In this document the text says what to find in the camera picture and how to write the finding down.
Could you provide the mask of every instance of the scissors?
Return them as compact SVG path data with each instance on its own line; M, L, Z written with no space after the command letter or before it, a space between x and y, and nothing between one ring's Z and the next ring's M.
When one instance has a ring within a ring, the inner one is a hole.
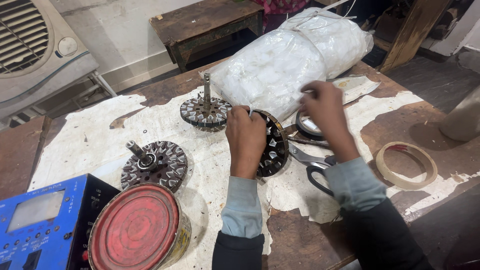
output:
M290 152L290 155L292 155L296 160L307 166L307 177L310 183L312 183L316 188L333 197L333 192L330 189L324 187L319 182L317 182L312 177L312 173L318 172L325 177L324 170L336 164L335 156L328 156L326 158L314 157L298 149L291 142L288 142L288 151Z

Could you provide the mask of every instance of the metal tin can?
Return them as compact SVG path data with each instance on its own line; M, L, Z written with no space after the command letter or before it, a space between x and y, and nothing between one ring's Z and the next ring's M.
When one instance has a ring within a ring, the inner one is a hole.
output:
M159 184L126 189L102 210L88 242L93 270L158 270L187 250L192 228L173 193Z

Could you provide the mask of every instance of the wooden bench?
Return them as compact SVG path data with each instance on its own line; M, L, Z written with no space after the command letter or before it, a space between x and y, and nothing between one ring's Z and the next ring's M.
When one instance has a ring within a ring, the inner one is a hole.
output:
M150 24L180 71L192 50L200 45L248 28L262 35L263 7L244 0L204 0L150 19Z

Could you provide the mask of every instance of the scissor blade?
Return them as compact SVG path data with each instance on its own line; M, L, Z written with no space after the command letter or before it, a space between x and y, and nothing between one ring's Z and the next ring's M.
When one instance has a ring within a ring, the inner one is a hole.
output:
M298 147L293 145L293 143L291 142L288 142L288 151L290 152L290 155L292 155L296 160L300 161L306 166L313 165L312 163L317 163L319 165L325 165L326 167L330 167L329 164L325 163L325 158L308 155L302 150L298 149Z

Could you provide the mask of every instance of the plastic sheet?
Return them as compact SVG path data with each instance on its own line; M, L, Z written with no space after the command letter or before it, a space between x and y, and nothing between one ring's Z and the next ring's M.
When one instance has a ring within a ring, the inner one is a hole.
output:
M360 61L373 48L373 37L351 20L320 8L308 8L289 18L279 29L300 30L322 53L327 79L333 79Z
M322 54L301 32L275 30L205 72L230 104L262 109L283 121L299 106L300 86L324 81L325 71Z

